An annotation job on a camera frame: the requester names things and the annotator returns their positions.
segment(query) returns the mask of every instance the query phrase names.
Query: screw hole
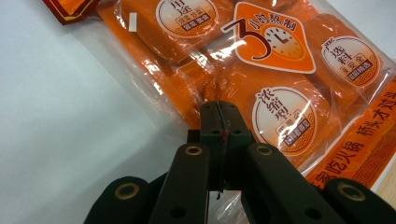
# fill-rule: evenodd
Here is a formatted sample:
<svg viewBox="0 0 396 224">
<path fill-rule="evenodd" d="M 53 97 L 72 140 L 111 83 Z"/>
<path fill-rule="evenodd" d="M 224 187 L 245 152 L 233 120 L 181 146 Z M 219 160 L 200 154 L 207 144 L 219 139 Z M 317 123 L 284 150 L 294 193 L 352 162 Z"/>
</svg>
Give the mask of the screw hole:
<svg viewBox="0 0 396 224">
<path fill-rule="evenodd" d="M 355 202 L 362 202 L 366 200 L 366 195 L 364 195 L 364 193 L 355 186 L 346 183 L 339 183 L 337 189 L 341 195 L 348 198 L 349 200 Z"/>
<path fill-rule="evenodd" d="M 305 214 L 314 220 L 321 219 L 321 213 L 315 208 L 306 208 Z"/>
<path fill-rule="evenodd" d="M 114 195 L 120 200 L 128 200 L 136 196 L 138 191 L 139 186 L 137 186 L 135 183 L 126 183 L 119 185 L 114 192 Z"/>
<path fill-rule="evenodd" d="M 258 146 L 256 150 L 263 156 L 269 156 L 273 154 L 273 150 L 269 147 Z"/>
<path fill-rule="evenodd" d="M 233 130 L 233 133 L 234 133 L 234 134 L 240 134 L 240 133 L 241 133 L 241 130 Z"/>
<path fill-rule="evenodd" d="M 197 156 L 202 153 L 202 149 L 200 147 L 187 147 L 185 152 L 187 155 Z"/>
<path fill-rule="evenodd" d="M 186 209 L 184 207 L 174 207 L 170 213 L 172 218 L 179 219 L 186 216 Z"/>
</svg>

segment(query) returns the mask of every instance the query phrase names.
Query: plastic food package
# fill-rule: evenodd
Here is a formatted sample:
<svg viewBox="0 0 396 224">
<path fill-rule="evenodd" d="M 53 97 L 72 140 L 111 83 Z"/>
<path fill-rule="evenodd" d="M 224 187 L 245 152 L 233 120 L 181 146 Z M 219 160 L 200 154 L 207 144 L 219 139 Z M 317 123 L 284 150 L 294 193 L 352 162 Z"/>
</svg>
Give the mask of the plastic food package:
<svg viewBox="0 0 396 224">
<path fill-rule="evenodd" d="M 321 188 L 336 177 L 370 188 L 395 153 L 396 64 L 325 1 L 102 0 L 95 10 L 132 76 L 190 129 L 203 103 L 233 103 L 257 141 Z M 246 223 L 239 194 L 226 194 L 211 218 Z"/>
</svg>

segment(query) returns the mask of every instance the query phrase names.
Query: white circular sticker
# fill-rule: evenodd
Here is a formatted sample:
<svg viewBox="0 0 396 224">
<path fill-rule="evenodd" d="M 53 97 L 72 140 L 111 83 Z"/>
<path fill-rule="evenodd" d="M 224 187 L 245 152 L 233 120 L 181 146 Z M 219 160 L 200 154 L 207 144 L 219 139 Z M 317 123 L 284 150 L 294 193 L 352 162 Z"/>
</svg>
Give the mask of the white circular sticker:
<svg viewBox="0 0 396 224">
<path fill-rule="evenodd" d="M 295 89 L 262 89 L 256 94 L 252 113 L 254 132 L 260 141 L 279 148 L 285 155 L 305 152 L 315 138 L 315 108 Z"/>
<path fill-rule="evenodd" d="M 210 32 L 219 13 L 209 0 L 162 0 L 156 11 L 157 22 L 169 35 L 193 38 Z"/>
<path fill-rule="evenodd" d="M 322 55 L 332 70 L 356 87 L 365 87 L 378 75 L 375 53 L 354 36 L 331 37 L 322 44 Z"/>
</svg>

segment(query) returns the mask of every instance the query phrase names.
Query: number 3 logo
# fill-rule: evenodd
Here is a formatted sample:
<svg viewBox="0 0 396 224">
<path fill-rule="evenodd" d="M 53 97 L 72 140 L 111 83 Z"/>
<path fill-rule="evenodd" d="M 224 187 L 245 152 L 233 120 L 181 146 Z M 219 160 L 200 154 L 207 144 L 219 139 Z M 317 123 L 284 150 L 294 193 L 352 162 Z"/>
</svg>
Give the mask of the number 3 logo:
<svg viewBox="0 0 396 224">
<path fill-rule="evenodd" d="M 231 29 L 233 29 L 236 25 L 239 25 L 239 33 L 238 33 L 238 37 L 240 39 L 244 39 L 246 36 L 253 36 L 258 38 L 265 46 L 266 48 L 266 52 L 264 55 L 262 56 L 253 56 L 252 58 L 254 60 L 263 60 L 266 59 L 270 56 L 271 54 L 271 46 L 268 43 L 268 41 L 265 39 L 264 36 L 253 32 L 253 31 L 248 31 L 247 30 L 247 21 L 245 19 L 239 19 L 237 21 L 232 21 L 231 23 L 228 23 L 226 26 L 221 28 L 221 31 L 223 33 L 227 33 L 229 32 Z"/>
</svg>

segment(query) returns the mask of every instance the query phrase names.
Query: white background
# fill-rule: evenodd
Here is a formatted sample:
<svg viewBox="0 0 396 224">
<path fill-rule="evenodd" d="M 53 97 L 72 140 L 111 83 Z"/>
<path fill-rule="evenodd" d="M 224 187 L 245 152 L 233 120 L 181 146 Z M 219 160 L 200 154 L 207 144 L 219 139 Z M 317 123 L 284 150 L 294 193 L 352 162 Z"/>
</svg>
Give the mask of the white background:
<svg viewBox="0 0 396 224">
<path fill-rule="evenodd" d="M 396 59 L 396 1 L 330 2 Z M 92 53 L 86 27 L 99 21 L 62 26 L 39 0 L 0 8 L 0 223 L 82 223 L 114 179 L 168 169 L 185 129 L 151 109 L 111 49 Z"/>
</svg>

